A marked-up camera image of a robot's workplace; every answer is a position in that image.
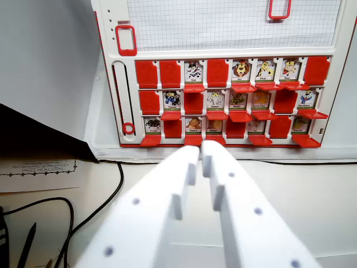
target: paper sheet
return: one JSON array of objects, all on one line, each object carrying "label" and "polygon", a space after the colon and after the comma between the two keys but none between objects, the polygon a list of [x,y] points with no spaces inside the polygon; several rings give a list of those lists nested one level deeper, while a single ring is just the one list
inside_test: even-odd
[{"label": "paper sheet", "polygon": [[[274,0],[275,16],[288,0]],[[128,0],[139,51],[331,46],[340,0]]]},{"label": "paper sheet", "polygon": [[85,167],[75,159],[2,161],[0,193],[80,187],[88,172]]}]

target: white table surface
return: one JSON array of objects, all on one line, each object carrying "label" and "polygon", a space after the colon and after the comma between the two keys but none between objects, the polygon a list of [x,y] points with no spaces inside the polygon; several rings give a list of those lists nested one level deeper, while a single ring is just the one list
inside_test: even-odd
[{"label": "white table surface", "polygon": [[[357,267],[357,165],[240,163],[323,267]],[[125,181],[118,197],[154,166],[123,165]],[[7,211],[43,198],[66,197],[73,203],[76,226],[101,205],[119,183],[116,163],[89,164],[88,169],[89,176],[82,188],[0,195],[0,205]],[[71,267],[106,212],[107,209],[103,209],[72,238]],[[37,222],[26,267],[41,266],[58,255],[67,233],[69,211],[64,202],[54,201],[6,216],[6,222],[11,267],[17,266],[28,231]],[[199,176],[197,184],[189,188],[184,220],[177,222],[176,228],[171,238],[172,267],[224,267],[219,215],[211,209],[208,179]]]}]

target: pen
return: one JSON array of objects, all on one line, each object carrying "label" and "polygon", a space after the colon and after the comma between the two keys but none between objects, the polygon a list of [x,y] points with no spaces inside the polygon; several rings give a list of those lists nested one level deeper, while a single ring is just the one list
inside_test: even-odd
[{"label": "pen", "polygon": [[27,256],[28,256],[28,253],[30,252],[31,244],[32,244],[33,238],[35,236],[35,233],[36,233],[36,223],[33,224],[33,226],[31,227],[31,229],[27,235],[26,242],[23,247],[23,250],[22,250],[22,253],[20,256],[20,260],[18,261],[17,268],[25,268]]}]

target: character card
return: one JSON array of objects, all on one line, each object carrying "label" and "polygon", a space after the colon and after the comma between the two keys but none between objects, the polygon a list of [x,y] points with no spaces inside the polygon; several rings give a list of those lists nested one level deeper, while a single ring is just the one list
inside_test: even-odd
[{"label": "character card", "polygon": [[164,91],[163,92],[163,110],[164,111],[180,111],[180,93],[178,90]]},{"label": "character card", "polygon": [[282,82],[297,81],[300,67],[301,62],[299,62],[298,58],[283,59],[283,67],[280,72],[279,80]]},{"label": "character card", "polygon": [[185,84],[203,83],[203,66],[198,60],[185,62]]},{"label": "character card", "polygon": [[314,109],[317,101],[317,92],[309,90],[299,90],[297,95],[297,109]]},{"label": "character card", "polygon": [[257,120],[257,119],[253,119],[252,121],[250,121],[248,123],[248,134],[252,135],[252,134],[264,134],[265,130],[266,130],[266,124],[267,121],[265,120]]},{"label": "character card", "polygon": [[185,118],[186,135],[201,135],[202,133],[202,118],[189,117]]},{"label": "character card", "polygon": [[273,60],[259,59],[257,64],[257,82],[272,82],[274,81],[275,63]]},{"label": "character card", "polygon": [[207,129],[206,134],[222,134],[222,120],[206,120]]},{"label": "character card", "polygon": [[252,110],[269,110],[270,93],[256,91],[252,96]]},{"label": "character card", "polygon": [[224,108],[224,94],[220,90],[207,91],[206,106],[208,111],[218,111]]},{"label": "character card", "polygon": [[233,60],[232,83],[249,82],[251,67],[248,60]]},{"label": "character card", "polygon": [[311,120],[306,117],[296,116],[292,124],[291,134],[307,134],[310,122]]},{"label": "character card", "polygon": [[145,134],[161,135],[161,120],[159,117],[144,117]]},{"label": "character card", "polygon": [[230,110],[245,110],[247,107],[247,93],[236,93],[233,90],[229,94],[229,109]]}]

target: grid paper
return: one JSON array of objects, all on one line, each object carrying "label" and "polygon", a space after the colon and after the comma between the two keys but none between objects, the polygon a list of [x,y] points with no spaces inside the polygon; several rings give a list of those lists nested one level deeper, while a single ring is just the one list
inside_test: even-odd
[{"label": "grid paper", "polygon": [[[288,0],[274,0],[272,15]],[[331,46],[340,0],[128,0],[138,51]]]}]

